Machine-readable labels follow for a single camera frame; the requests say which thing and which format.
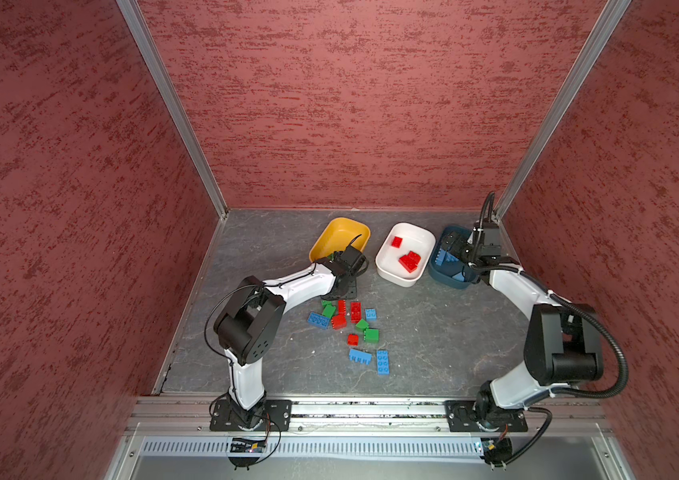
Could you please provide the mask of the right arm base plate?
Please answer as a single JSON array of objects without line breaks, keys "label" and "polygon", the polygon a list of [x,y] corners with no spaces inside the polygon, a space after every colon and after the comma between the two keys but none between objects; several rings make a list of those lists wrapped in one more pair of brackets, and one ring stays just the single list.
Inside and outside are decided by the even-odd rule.
[{"label": "right arm base plate", "polygon": [[522,409],[497,406],[475,407],[475,400],[447,400],[445,419],[450,432],[459,433],[525,433],[529,431]]}]

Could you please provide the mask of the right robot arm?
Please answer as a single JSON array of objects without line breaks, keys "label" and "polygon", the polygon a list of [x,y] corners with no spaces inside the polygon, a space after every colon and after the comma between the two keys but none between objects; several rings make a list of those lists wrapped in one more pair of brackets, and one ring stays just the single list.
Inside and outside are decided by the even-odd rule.
[{"label": "right robot arm", "polygon": [[509,299],[529,327],[521,364],[483,383],[475,401],[453,407],[449,416],[471,431],[517,431],[523,410],[561,389],[603,376],[601,334],[503,255],[497,236],[474,240],[475,233],[459,226],[445,228],[431,258],[431,272],[453,284],[487,284]]}]

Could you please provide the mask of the red lego top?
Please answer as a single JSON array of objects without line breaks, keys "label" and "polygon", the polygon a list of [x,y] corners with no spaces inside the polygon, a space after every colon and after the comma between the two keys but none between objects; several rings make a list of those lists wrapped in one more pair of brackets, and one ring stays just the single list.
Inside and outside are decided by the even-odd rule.
[{"label": "red lego top", "polygon": [[413,251],[409,251],[409,254],[407,254],[407,263],[411,266],[411,269],[415,269],[419,266],[419,263],[421,263],[421,256]]}]

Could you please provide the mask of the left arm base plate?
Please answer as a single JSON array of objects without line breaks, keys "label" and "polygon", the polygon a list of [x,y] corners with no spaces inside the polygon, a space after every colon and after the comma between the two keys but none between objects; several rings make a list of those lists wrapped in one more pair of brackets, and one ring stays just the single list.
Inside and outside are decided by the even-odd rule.
[{"label": "left arm base plate", "polygon": [[251,410],[245,410],[230,397],[215,400],[209,406],[211,432],[285,432],[289,430],[293,402],[290,400],[260,400]]}]

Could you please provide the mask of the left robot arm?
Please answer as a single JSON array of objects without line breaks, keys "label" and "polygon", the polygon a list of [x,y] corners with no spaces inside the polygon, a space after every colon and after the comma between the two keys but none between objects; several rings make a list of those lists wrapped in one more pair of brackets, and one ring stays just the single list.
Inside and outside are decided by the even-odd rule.
[{"label": "left robot arm", "polygon": [[265,398],[262,360],[284,314],[314,298],[349,299],[357,277],[367,268],[365,254],[349,245],[287,276],[269,280],[248,276],[240,282],[213,323],[219,353],[228,363],[232,405],[246,414],[259,410]]}]

